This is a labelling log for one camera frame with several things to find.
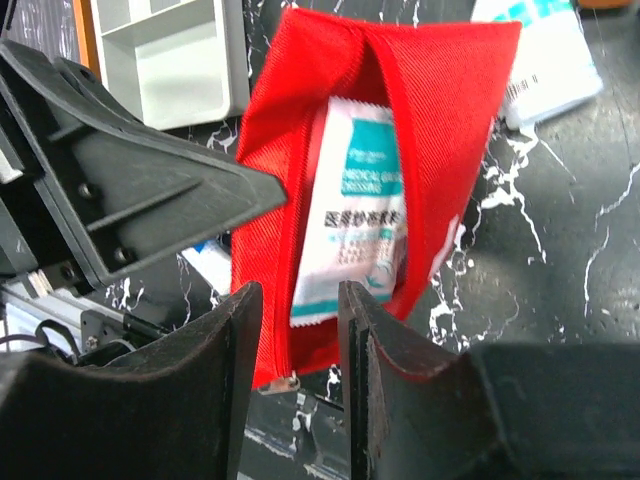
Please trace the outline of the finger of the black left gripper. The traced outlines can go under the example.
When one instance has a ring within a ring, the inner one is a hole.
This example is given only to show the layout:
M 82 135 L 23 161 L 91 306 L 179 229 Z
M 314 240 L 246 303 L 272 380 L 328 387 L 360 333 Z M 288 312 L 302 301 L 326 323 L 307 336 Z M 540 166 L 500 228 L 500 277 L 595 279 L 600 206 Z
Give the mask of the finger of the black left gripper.
M 1 43 L 1 277 L 97 290 L 285 202 L 272 175 L 144 125 L 85 67 Z

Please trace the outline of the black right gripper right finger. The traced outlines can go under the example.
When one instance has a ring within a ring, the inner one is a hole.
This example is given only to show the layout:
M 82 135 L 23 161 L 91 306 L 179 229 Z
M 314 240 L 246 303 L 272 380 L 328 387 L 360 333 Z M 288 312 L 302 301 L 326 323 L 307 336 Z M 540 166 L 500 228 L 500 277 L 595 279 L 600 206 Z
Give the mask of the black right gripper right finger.
M 639 348 L 482 343 L 455 355 L 339 287 L 354 479 L 635 479 Z

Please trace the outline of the bandage packets stack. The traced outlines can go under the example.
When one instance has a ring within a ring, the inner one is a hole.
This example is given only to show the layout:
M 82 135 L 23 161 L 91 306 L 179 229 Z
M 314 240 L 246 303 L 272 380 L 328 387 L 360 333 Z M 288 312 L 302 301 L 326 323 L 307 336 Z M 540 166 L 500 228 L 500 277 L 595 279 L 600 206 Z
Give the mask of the bandage packets stack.
M 471 20 L 522 24 L 501 107 L 509 129 L 564 113 L 603 89 L 570 1 L 477 1 Z

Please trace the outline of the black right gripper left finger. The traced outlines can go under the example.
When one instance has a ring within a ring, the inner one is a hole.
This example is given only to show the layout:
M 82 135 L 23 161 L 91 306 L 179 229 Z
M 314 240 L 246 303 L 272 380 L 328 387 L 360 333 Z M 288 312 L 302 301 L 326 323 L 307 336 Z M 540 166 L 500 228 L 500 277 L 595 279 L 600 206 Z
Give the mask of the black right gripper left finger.
M 1 357 L 5 479 L 233 479 L 241 457 L 263 292 L 101 367 L 36 351 Z

